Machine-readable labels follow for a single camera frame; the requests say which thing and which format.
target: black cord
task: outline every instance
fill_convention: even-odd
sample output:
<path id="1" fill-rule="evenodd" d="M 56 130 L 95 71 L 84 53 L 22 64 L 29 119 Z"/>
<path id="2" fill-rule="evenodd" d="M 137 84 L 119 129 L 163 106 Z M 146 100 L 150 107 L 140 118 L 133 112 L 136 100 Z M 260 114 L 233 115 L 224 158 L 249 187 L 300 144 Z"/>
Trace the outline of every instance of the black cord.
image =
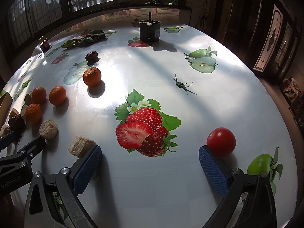
<path id="1" fill-rule="evenodd" d="M 205 2 L 205 12 L 203 13 L 203 15 L 200 15 L 199 16 L 199 21 L 198 23 L 195 25 L 195 28 L 197 27 L 197 25 L 199 24 L 200 28 L 202 29 L 202 32 L 205 32 L 205 23 L 207 22 L 208 20 L 208 17 L 209 17 L 209 13 L 206 12 L 207 10 L 207 0 Z"/>

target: floor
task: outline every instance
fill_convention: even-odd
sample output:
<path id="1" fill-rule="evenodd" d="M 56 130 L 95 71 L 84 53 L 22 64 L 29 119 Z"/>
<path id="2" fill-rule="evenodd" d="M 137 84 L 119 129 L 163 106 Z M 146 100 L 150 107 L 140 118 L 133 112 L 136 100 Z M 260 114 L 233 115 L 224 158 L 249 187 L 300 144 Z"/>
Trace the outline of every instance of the floor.
<path id="1" fill-rule="evenodd" d="M 272 86 L 269 82 L 264 79 L 259 79 L 273 101 L 275 102 L 276 106 L 278 107 L 279 112 L 286 124 L 288 129 L 291 142 L 294 148 L 295 159 L 297 163 L 297 170 L 298 170 L 298 197 L 297 197 L 297 204 L 300 204 L 301 200 L 303 199 L 303 181 L 304 181 L 304 139 L 300 130 L 298 129 L 296 123 L 293 120 L 293 115 L 288 109 L 289 104 L 285 100 L 283 94 L 281 93 L 279 87 Z"/>

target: white bread chunk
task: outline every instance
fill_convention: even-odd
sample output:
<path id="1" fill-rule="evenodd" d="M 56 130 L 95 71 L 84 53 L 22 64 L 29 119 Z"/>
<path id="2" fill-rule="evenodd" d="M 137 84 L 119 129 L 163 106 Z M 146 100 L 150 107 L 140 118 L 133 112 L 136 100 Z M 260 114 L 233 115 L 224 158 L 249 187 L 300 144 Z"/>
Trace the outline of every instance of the white bread chunk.
<path id="1" fill-rule="evenodd" d="M 52 140 L 58 133 L 58 126 L 52 119 L 47 119 L 41 123 L 39 134 L 43 139 Z"/>
<path id="2" fill-rule="evenodd" d="M 26 95 L 25 95 L 25 98 L 24 98 L 24 102 L 27 106 L 29 106 L 30 104 L 33 104 L 33 100 L 32 100 L 32 92 L 33 91 L 30 91 L 28 92 Z"/>
<path id="3" fill-rule="evenodd" d="M 25 120 L 24 115 L 25 115 L 25 111 L 26 111 L 27 107 L 28 107 L 28 106 L 27 106 L 26 104 L 24 104 L 24 105 L 22 106 L 22 108 L 21 108 L 21 111 L 20 111 L 20 115 L 21 115 L 21 118 L 22 118 L 23 120 Z"/>
<path id="4" fill-rule="evenodd" d="M 15 108 L 12 108 L 10 114 L 9 114 L 9 118 L 12 118 L 16 115 L 19 115 L 19 112 L 15 109 Z"/>
<path id="5" fill-rule="evenodd" d="M 96 142 L 78 135 L 72 141 L 69 152 L 78 158 L 82 158 L 93 145 L 96 145 Z"/>
<path id="6" fill-rule="evenodd" d="M 0 130 L 0 136 L 1 138 L 3 138 L 4 136 L 6 136 L 7 134 L 9 134 L 11 132 L 11 129 L 8 125 L 4 124 Z"/>

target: orange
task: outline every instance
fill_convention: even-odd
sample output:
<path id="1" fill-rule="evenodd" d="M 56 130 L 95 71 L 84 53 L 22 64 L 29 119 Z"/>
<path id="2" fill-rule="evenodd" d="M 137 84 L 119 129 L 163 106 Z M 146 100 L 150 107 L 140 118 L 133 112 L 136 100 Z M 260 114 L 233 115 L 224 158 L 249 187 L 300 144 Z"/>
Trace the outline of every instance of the orange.
<path id="1" fill-rule="evenodd" d="M 49 95 L 49 101 L 53 105 L 61 105 L 67 97 L 66 90 L 62 86 L 55 86 Z"/>
<path id="2" fill-rule="evenodd" d="M 32 99 L 35 104 L 42 104 L 47 99 L 47 92 L 43 87 L 36 87 L 32 92 Z"/>
<path id="3" fill-rule="evenodd" d="M 96 67 L 89 68 L 83 73 L 83 81 L 89 87 L 97 85 L 100 82 L 100 78 L 101 72 Z"/>
<path id="4" fill-rule="evenodd" d="M 24 114 L 26 122 L 29 124 L 36 124 L 41 118 L 41 110 L 39 105 L 30 104 Z"/>

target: blue textured pad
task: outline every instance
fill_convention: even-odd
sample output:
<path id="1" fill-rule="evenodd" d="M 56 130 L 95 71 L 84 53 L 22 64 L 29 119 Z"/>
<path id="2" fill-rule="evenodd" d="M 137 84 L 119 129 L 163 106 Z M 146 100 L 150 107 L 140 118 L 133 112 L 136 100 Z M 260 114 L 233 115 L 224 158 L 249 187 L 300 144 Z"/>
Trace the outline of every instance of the blue textured pad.
<path id="1" fill-rule="evenodd" d="M 220 195 L 227 196 L 229 191 L 228 180 L 203 146 L 199 149 L 199 161 L 216 192 Z"/>
<path id="2" fill-rule="evenodd" d="M 85 191 L 93 173 L 99 165 L 101 157 L 101 148 L 97 146 L 74 178 L 73 191 L 76 195 L 82 194 Z"/>

